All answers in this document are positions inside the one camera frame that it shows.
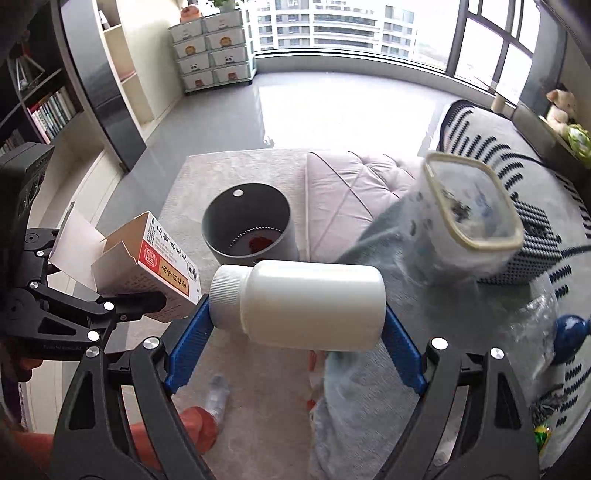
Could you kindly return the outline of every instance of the plastic bottle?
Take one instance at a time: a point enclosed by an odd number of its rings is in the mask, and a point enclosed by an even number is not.
[[[263,345],[364,351],[384,328],[382,275],[364,265],[263,260],[222,265],[213,277],[209,311],[223,330]]]

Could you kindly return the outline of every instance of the rug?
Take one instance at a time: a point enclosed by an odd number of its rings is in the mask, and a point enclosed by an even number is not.
[[[294,218],[300,258],[306,258],[304,165],[309,150],[249,150],[188,157],[168,195],[160,222],[199,268],[209,291],[219,264],[201,233],[209,203],[241,183],[261,182],[283,192]],[[163,324],[144,319],[129,325],[127,347]],[[204,459],[218,480],[302,480],[310,453],[308,353],[250,343],[244,335],[214,330],[188,385],[173,397],[181,411],[203,405],[211,377],[231,384],[223,430]],[[133,401],[125,397],[126,406]]]

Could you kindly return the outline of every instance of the container lid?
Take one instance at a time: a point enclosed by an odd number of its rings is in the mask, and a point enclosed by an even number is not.
[[[430,153],[423,171],[452,237],[471,250],[516,251],[523,224],[495,172],[471,158]]]

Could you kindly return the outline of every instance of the cardboard box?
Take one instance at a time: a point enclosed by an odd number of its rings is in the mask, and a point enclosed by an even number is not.
[[[195,263],[150,212],[104,237],[77,210],[66,214],[49,261],[95,292],[112,296],[161,291],[161,322],[190,315],[201,298]]]

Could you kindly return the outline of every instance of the blue bottle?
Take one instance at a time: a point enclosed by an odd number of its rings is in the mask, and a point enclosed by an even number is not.
[[[590,333],[591,322],[589,320],[584,320],[578,315],[559,317],[556,320],[552,365],[560,365],[572,359]]]

